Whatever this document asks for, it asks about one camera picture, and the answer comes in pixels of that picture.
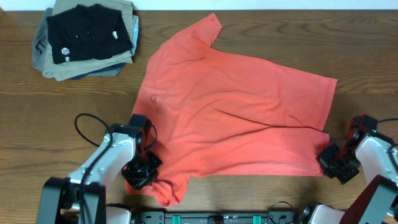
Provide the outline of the red-orange t-shirt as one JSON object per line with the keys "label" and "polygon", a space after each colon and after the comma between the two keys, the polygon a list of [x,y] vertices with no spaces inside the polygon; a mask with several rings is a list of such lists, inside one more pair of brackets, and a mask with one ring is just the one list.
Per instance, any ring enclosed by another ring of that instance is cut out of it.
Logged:
{"label": "red-orange t-shirt", "polygon": [[142,194],[179,204],[191,177],[319,176],[337,81],[213,48],[215,14],[179,31],[149,59],[133,112],[157,133],[162,161]]}

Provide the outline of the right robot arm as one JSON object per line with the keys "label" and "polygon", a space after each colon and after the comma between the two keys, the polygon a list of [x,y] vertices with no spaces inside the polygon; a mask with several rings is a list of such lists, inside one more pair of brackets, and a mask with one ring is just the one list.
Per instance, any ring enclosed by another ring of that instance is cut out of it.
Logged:
{"label": "right robot arm", "polygon": [[323,173],[347,183],[362,169],[367,187],[345,211],[317,204],[305,223],[373,224],[386,216],[397,219],[397,143],[380,133],[382,123],[366,114],[355,116],[345,136],[345,144],[332,144],[319,153],[317,161]]}

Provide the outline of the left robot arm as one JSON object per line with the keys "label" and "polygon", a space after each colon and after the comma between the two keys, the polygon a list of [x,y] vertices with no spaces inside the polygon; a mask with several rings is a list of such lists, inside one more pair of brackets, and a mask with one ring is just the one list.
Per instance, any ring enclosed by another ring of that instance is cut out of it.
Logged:
{"label": "left robot arm", "polygon": [[155,129],[144,115],[133,114],[128,124],[106,126],[103,142],[66,178],[49,178],[43,186],[37,223],[140,223],[133,209],[106,203],[106,188],[117,175],[135,190],[158,176],[162,161],[147,144]]}

